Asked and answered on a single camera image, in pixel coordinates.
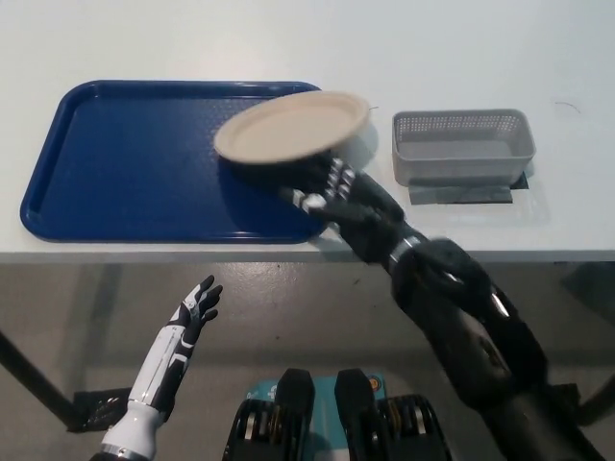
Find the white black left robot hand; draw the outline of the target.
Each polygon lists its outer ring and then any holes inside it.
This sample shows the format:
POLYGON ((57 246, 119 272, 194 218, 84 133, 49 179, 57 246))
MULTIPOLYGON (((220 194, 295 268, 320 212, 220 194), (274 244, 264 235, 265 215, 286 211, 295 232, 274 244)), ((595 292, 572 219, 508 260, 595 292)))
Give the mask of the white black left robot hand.
POLYGON ((205 324, 218 311, 223 287, 208 276, 197 284, 160 329, 137 374, 129 400, 170 415, 205 324))

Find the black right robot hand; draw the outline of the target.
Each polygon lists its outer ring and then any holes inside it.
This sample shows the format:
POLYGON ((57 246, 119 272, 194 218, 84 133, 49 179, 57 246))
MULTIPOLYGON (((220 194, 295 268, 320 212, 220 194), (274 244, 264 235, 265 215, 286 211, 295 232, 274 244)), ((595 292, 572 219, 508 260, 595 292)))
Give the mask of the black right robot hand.
POLYGON ((388 264, 402 240, 405 214, 368 174, 332 155, 318 155, 282 167, 280 195, 305 214, 337 226, 356 256, 388 264))

